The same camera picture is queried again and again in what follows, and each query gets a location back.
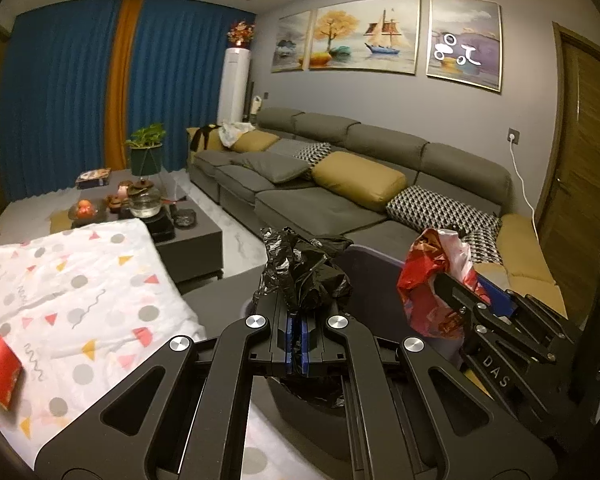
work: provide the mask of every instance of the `painted tree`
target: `painted tree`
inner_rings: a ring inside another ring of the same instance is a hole
[[[327,39],[327,52],[331,50],[331,41],[336,38],[346,38],[356,30],[360,22],[355,16],[344,10],[329,10],[315,23],[314,38]]]

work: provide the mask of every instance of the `glass teapot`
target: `glass teapot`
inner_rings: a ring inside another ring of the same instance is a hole
[[[129,186],[127,193],[129,211],[136,218],[150,218],[157,215],[162,209],[160,191],[150,180],[141,178]]]

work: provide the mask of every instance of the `painting of sailboat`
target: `painting of sailboat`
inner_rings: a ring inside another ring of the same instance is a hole
[[[302,70],[302,62],[308,47],[310,21],[310,10],[278,20],[272,72]]]
[[[500,6],[485,0],[431,0],[427,75],[500,92]]]
[[[420,0],[359,0],[318,9],[309,68],[415,74]]]

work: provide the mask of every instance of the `curtain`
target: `curtain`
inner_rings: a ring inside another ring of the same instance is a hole
[[[112,170],[126,168],[126,101],[129,66],[142,1],[122,0],[113,41],[104,117],[104,161],[105,166]]]
[[[215,122],[226,34],[254,14],[191,0],[144,0],[129,75],[128,134],[164,123],[162,163],[187,160],[185,128]]]
[[[121,0],[75,0],[17,17],[0,82],[8,200],[71,187],[104,164],[104,110]]]

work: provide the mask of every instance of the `coffee table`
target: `coffee table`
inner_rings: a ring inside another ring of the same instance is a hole
[[[122,180],[138,180],[130,170],[112,171],[108,186],[92,187],[80,190],[80,200],[103,199],[107,195],[118,192],[118,184]],[[176,197],[186,197],[186,193],[176,184],[173,177],[163,171],[160,178],[151,177],[152,182],[162,188],[172,197],[175,190]],[[176,227],[175,238],[166,242],[158,242],[155,247],[174,283],[200,280],[216,276],[222,278],[222,230],[209,218],[202,209],[187,198],[177,203],[178,208],[193,209],[196,212],[197,223],[195,227],[187,230]],[[105,222],[118,220],[118,215],[107,211]]]

